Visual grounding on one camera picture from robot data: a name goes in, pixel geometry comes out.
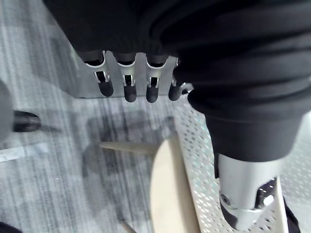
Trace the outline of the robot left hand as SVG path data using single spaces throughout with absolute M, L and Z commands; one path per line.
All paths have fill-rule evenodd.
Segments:
M 311 109 L 308 0 L 46 0 L 80 58 L 178 59 L 177 83 L 205 115 L 220 206 L 235 230 L 261 216 Z

